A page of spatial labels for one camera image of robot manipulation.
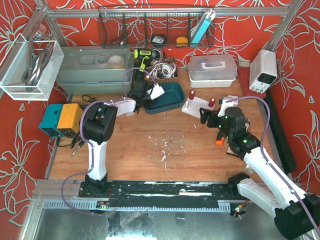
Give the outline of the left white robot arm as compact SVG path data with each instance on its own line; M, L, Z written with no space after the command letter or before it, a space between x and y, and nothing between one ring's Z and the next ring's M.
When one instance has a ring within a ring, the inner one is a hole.
M104 194L107 191L106 152L117 117L137 112L145 101L153 101L165 91L154 83L148 89L148 83L142 84L142 92L133 91L116 100L96 100L84 110L80 119L80 136L88 144L88 170L85 174L85 185Z

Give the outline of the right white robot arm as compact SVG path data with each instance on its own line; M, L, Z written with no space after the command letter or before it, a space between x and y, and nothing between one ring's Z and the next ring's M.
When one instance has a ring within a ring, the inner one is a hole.
M200 108L200 122L217 128L226 138L230 150L256 172L268 187L260 187L246 173L228 179L234 195L247 198L264 210L278 231L294 240L320 226L320 198L307 194L292 182L261 147L258 138L247 130L246 118L238 107L228 107L223 115Z

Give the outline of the large red spring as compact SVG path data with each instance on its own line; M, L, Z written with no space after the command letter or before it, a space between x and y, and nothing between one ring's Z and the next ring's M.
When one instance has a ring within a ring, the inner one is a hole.
M215 106L215 102L216 102L216 99L215 98L211 98L210 101L209 101L208 106L210 108L213 108Z
M191 91L190 91L188 98L189 98L190 100L193 100L193 99L195 98L195 91L194 91L194 90L191 90Z

